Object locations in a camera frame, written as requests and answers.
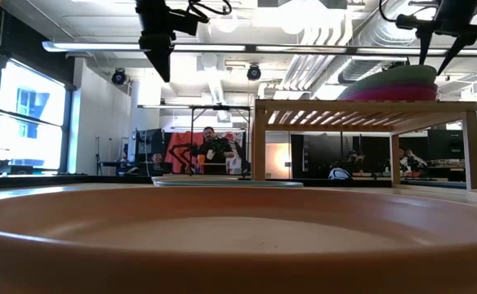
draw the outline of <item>window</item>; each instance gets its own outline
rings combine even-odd
[[[65,105],[64,85],[8,62],[0,87],[0,159],[45,170],[62,167]]]

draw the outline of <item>green plate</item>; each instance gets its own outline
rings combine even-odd
[[[339,96],[342,99],[361,91],[393,84],[420,83],[431,85],[436,79],[436,69],[429,65],[409,65],[375,73],[347,87]]]
[[[304,185],[296,182],[267,180],[156,180],[158,187],[275,187],[301,188]]]

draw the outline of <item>monitor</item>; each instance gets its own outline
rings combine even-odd
[[[427,142],[429,160],[464,159],[463,131],[429,130]]]

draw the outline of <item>pink plate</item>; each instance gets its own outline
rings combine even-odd
[[[435,101],[437,91],[434,87],[419,87],[418,85],[394,85],[360,92],[341,98],[351,101]]]

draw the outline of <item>stacked plate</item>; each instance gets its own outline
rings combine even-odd
[[[436,69],[409,65],[375,73],[347,87],[338,100],[434,101]]]

